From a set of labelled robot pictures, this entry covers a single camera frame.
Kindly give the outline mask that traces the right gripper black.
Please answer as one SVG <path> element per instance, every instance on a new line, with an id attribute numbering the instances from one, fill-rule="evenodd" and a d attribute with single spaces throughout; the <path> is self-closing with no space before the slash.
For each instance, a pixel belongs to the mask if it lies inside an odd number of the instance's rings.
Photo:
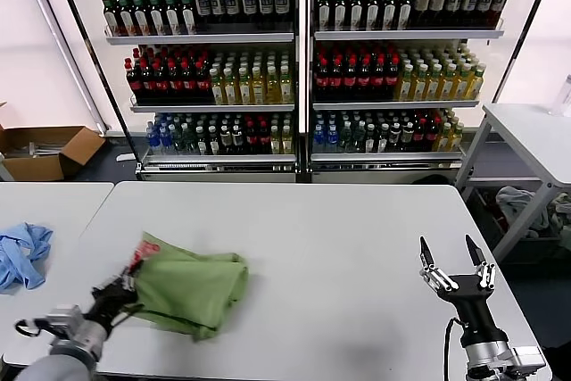
<path id="1" fill-rule="evenodd" d="M 494 322 L 487 300 L 495 288 L 496 266 L 489 264 L 482 249 L 470 235 L 466 235 L 470 259 L 476 268 L 475 275 L 448 276 L 434 263 L 433 255 L 423 236 L 420 240 L 421 277 L 439 298 L 451 303 L 463 325 L 460 343 L 463 348 L 474 344 L 504 342 L 509 339 Z"/>

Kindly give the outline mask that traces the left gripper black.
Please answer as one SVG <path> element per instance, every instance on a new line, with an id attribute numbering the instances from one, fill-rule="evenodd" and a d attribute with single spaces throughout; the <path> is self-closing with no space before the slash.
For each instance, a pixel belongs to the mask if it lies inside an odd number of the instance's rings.
<path id="1" fill-rule="evenodd" d="M 92 289 L 94 304 L 90 308 L 91 321 L 102 327 L 110 327 L 126 306 L 137 302 L 136 279 L 142 266 L 142 263 L 131 264 L 119 276 Z"/>

